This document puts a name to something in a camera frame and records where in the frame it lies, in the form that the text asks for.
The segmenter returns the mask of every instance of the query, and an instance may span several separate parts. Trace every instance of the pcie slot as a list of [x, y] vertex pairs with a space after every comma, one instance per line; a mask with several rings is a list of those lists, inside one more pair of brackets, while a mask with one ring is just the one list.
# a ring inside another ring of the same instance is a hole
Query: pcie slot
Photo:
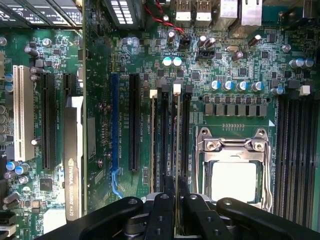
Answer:
[[140, 76], [129, 75], [129, 171], [139, 170], [140, 163]]
[[13, 120], [14, 159], [27, 161], [35, 157], [34, 138], [34, 84], [30, 81], [29, 68], [13, 66]]
[[41, 74], [42, 168], [56, 166], [56, 81], [51, 73]]
[[191, 94], [185, 93], [182, 103], [182, 129], [181, 129], [181, 176], [187, 178], [189, 163], [189, 122], [190, 122]]
[[164, 176], [167, 175], [168, 159], [168, 121], [169, 121], [169, 91], [164, 92], [162, 85], [161, 93], [161, 148], [160, 148], [160, 192], [164, 190]]

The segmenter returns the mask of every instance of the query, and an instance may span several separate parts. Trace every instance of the pci slot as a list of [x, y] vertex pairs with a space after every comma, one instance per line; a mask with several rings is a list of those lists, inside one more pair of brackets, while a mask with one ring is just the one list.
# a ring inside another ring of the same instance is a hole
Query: pci slot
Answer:
[[14, 159], [27, 161], [35, 157], [31, 144], [35, 134], [34, 84], [30, 81], [29, 68], [13, 66], [13, 120]]
[[164, 191], [164, 177], [167, 175], [168, 159], [168, 124], [169, 124], [169, 89], [168, 85], [162, 85], [161, 93], [161, 148], [160, 148], [160, 192]]
[[139, 170], [140, 163], [140, 76], [129, 75], [129, 171]]
[[56, 167], [56, 81], [52, 73], [41, 74], [42, 168]]

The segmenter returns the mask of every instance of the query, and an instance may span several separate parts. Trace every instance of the motherboard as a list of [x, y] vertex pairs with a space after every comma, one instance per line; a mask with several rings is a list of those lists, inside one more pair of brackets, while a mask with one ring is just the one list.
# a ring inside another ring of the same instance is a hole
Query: motherboard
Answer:
[[165, 176], [318, 231], [320, 29], [288, 19], [306, 6], [261, 1], [256, 25], [237, 0], [111, 2], [77, 4], [83, 29], [0, 29], [10, 235], [145, 202]]

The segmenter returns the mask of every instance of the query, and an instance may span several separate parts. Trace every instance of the black pcie slot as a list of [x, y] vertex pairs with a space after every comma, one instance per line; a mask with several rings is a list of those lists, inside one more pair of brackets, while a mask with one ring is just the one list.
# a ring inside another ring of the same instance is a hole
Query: black pcie slot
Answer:
[[56, 82], [51, 73], [41, 74], [42, 168], [56, 166]]
[[161, 94], [161, 150], [160, 150], [160, 192], [164, 191], [164, 177], [167, 175], [168, 159], [168, 92]]
[[138, 171], [140, 163], [140, 76], [129, 75], [129, 171]]
[[189, 162], [189, 122], [190, 122], [191, 95], [184, 94], [182, 103], [181, 129], [181, 176], [187, 178]]

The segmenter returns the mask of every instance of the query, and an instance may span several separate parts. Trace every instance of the connector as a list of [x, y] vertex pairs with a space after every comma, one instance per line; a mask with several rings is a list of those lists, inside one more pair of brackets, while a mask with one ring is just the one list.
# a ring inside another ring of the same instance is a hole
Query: connector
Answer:
[[29, 68], [13, 65], [14, 160], [27, 161], [35, 157], [34, 83]]

